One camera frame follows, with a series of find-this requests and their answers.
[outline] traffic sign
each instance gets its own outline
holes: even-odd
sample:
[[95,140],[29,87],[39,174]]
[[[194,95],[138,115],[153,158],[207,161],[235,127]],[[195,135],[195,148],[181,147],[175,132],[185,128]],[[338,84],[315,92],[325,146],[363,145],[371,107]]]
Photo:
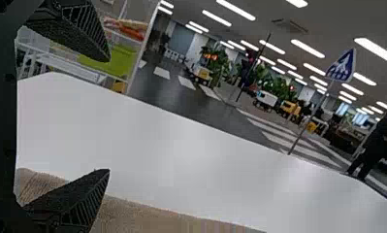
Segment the traffic sign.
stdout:
[[326,72],[328,79],[349,83],[356,70],[356,49],[346,51]]

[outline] orange object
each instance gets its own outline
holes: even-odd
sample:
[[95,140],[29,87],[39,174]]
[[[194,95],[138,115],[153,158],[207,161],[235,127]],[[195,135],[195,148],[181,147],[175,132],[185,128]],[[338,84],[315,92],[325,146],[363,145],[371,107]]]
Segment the orange object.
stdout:
[[120,31],[122,33],[125,33],[126,35],[128,35],[129,37],[132,37],[138,41],[143,41],[145,39],[145,36],[142,35],[141,33],[139,33],[138,31],[136,31],[135,29],[132,29],[130,27],[126,27],[126,26],[120,26]]

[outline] white shelf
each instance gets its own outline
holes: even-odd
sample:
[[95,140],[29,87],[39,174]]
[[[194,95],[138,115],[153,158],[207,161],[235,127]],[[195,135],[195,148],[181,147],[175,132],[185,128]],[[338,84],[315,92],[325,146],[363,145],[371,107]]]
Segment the white shelf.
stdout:
[[129,42],[131,42],[131,43],[133,43],[133,44],[136,44],[137,46],[141,46],[142,43],[143,43],[143,42],[137,41],[137,40],[135,40],[135,39],[133,39],[133,38],[127,37],[127,36],[125,36],[125,35],[123,35],[123,34],[121,34],[121,33],[119,33],[119,32],[116,32],[116,31],[114,31],[114,30],[111,30],[110,28],[104,27],[104,29],[105,29],[105,31],[114,34],[115,36],[119,37],[120,39],[123,39],[123,40],[125,40],[125,41],[129,41]]

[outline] white floor marking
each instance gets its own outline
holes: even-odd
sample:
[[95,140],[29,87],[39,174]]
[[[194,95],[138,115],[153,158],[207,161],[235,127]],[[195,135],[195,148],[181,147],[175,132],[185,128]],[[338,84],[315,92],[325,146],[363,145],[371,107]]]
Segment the white floor marking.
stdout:
[[279,129],[281,129],[281,130],[283,130],[283,131],[285,131],[285,132],[287,132],[287,133],[289,133],[289,134],[295,134],[295,133],[294,133],[293,131],[291,131],[290,129],[287,129],[287,128],[281,126],[281,125],[278,125],[278,124],[276,124],[276,123],[270,122],[270,121],[265,120],[265,119],[261,119],[261,118],[259,118],[258,116],[254,116],[254,115],[252,115],[252,114],[250,114],[250,113],[247,113],[247,112],[244,112],[244,111],[242,111],[242,110],[240,110],[240,109],[237,109],[237,110],[238,110],[241,114],[243,114],[243,115],[245,115],[245,116],[252,117],[252,118],[254,118],[254,119],[256,119],[256,120],[259,120],[259,121],[261,121],[261,122],[263,122],[263,123],[265,123],[265,124],[268,124],[268,125],[270,125],[270,126],[279,128]]
[[[347,159],[341,157],[338,153],[334,152],[333,150],[331,150],[330,148],[326,147],[325,145],[323,145],[322,143],[316,141],[316,140],[311,140],[313,143],[315,143],[317,146],[319,146],[320,148],[322,148],[323,150],[329,152],[331,155],[333,155],[334,157],[336,157],[337,159],[339,159],[340,161],[344,162],[345,164],[347,165],[350,165],[351,162],[348,161]],[[387,185],[380,182],[379,180],[377,180],[375,177],[369,175],[368,176],[368,179],[370,181],[372,181],[373,183],[377,184],[379,187],[383,188],[386,192],[387,192]]]
[[170,79],[170,73],[169,71],[165,70],[165,69],[162,69],[160,67],[156,67],[154,69],[154,72],[153,74],[155,74],[156,76],[160,76],[162,77],[163,79],[166,79],[166,80],[169,80]]
[[214,91],[212,89],[210,89],[207,86],[204,86],[202,84],[199,84],[199,87],[205,92],[205,94],[208,97],[211,97],[213,99],[216,99],[216,100],[220,101],[220,98],[216,94],[214,94]]
[[[288,133],[285,133],[285,132],[283,132],[283,131],[280,131],[280,130],[277,130],[277,129],[275,129],[275,128],[272,128],[272,127],[270,127],[269,125],[262,124],[262,123],[260,123],[260,122],[258,122],[258,121],[256,121],[256,120],[251,119],[251,118],[248,118],[248,120],[249,120],[252,124],[254,124],[255,126],[261,128],[261,129],[264,129],[264,130],[267,130],[267,131],[269,131],[269,132],[271,132],[271,133],[277,134],[277,135],[279,135],[279,136],[281,136],[281,137],[283,137],[283,138],[286,138],[286,139],[288,139],[288,140],[291,140],[291,141],[293,141],[293,142],[296,141],[296,137],[295,137],[295,136],[292,136],[292,135],[290,135],[290,134],[288,134]],[[312,146],[310,143],[306,142],[305,140],[300,140],[300,141],[299,141],[299,145],[306,146],[306,147],[311,148],[311,149],[313,149],[313,150],[316,149],[314,146]]]
[[194,87],[194,84],[189,81],[187,78],[184,78],[182,76],[178,76],[178,81],[180,82],[180,84],[192,89],[192,90],[196,90],[196,87]]
[[141,61],[139,62],[139,69],[144,68],[146,64],[147,64],[147,62],[141,60]]
[[[286,148],[288,148],[288,149],[290,149],[290,148],[292,147],[292,144],[291,144],[291,143],[289,143],[289,142],[287,142],[287,141],[285,141],[285,140],[282,140],[281,138],[278,138],[278,137],[276,137],[276,136],[273,135],[273,134],[270,134],[270,133],[264,133],[264,134],[265,134],[265,136],[266,136],[270,141],[272,141],[272,142],[274,142],[274,143],[280,144],[281,146],[286,147]],[[301,154],[308,155],[308,156],[310,156],[310,157],[317,158],[317,159],[319,159],[319,160],[322,160],[322,161],[324,161],[324,162],[327,162],[327,163],[330,163],[330,164],[333,164],[333,165],[339,167],[339,165],[338,165],[336,162],[334,162],[332,159],[330,159],[328,156],[323,155],[323,154],[320,154],[320,153],[318,153],[318,152],[316,152],[316,151],[312,151],[312,150],[309,150],[309,149],[305,149],[305,148],[302,148],[302,147],[300,147],[300,146],[296,146],[296,147],[295,147],[295,151],[297,151],[297,152],[299,152],[299,153],[301,153]]]

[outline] sign pole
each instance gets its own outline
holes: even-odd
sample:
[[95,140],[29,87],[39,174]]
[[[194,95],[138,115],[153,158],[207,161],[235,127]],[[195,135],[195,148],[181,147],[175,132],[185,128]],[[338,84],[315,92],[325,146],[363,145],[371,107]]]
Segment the sign pole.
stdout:
[[321,99],[320,99],[320,101],[319,101],[319,104],[314,108],[313,113],[311,113],[311,116],[308,118],[305,127],[303,127],[302,132],[300,132],[299,137],[296,139],[296,141],[294,142],[292,148],[289,150],[289,152],[287,153],[287,155],[292,154],[292,152],[293,152],[293,150],[295,149],[296,145],[299,143],[300,139],[302,138],[303,134],[305,133],[308,124],[311,123],[311,120],[313,119],[314,115],[316,115],[317,110],[319,110],[319,108],[321,108],[321,105],[323,104],[324,100],[326,99],[327,93],[329,93],[329,90],[332,88],[334,82],[335,82],[334,80],[332,80],[332,81],[330,82],[329,87],[328,87],[326,93],[323,94],[323,96],[321,97]]

